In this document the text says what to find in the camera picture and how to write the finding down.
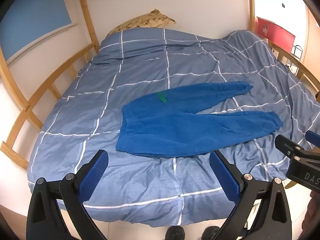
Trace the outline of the blue fleece pants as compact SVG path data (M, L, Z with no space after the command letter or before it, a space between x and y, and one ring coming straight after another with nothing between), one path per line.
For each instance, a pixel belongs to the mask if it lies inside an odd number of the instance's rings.
M141 96L122 108L116 150L189 157L269 135L283 125L275 112L203 113L252 88L247 82L198 83Z

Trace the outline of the blue checked duvet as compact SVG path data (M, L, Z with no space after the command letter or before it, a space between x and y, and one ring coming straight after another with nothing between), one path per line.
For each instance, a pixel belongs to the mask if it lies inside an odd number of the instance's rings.
M234 204L209 165L220 150L241 173L285 180L284 135L311 149L319 103L247 30L224 38L168 29L132 29L103 40L48 115L27 172L60 180L99 150L108 166L90 216L150 226L226 218Z

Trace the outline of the black metal rack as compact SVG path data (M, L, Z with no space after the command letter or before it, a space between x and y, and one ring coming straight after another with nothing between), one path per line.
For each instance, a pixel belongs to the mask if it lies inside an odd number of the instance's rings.
M285 66L287 66L293 74L297 75L299 71L299 66L296 64L296 62L301 61L303 55L303 48L300 45L294 45L292 47L290 55L295 59L295 61L292 62L290 59L286 59Z

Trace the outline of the red box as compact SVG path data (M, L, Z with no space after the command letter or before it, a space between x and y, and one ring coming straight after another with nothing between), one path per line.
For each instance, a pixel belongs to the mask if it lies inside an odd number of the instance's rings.
M267 38L286 52L291 53L295 35L283 27L264 18L257 17L255 19L255 32L259 36Z

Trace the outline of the beige patterned pillow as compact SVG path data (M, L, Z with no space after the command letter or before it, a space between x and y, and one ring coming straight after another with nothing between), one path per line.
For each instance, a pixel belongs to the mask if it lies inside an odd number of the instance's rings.
M135 28L164 28L168 25L175 24L176 21L165 14L162 14L159 10L154 9L153 11L132 18L114 29L112 29L107 36L121 31L135 29Z

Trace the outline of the blue wall panel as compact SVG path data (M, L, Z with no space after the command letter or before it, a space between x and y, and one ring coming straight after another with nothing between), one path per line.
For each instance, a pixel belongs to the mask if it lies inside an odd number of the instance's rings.
M71 24L64 0L16 0L1 22L6 60L36 39Z

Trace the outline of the wooden bed frame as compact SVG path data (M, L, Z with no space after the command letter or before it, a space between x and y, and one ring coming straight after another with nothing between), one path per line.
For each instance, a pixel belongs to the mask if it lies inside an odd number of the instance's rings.
M73 64L97 50L112 25L127 16L157 8L172 16L176 28L222 37L249 25L253 0L64 0L72 22L43 35L11 58L1 57L1 83L26 120L40 128L42 97L57 96L75 78Z

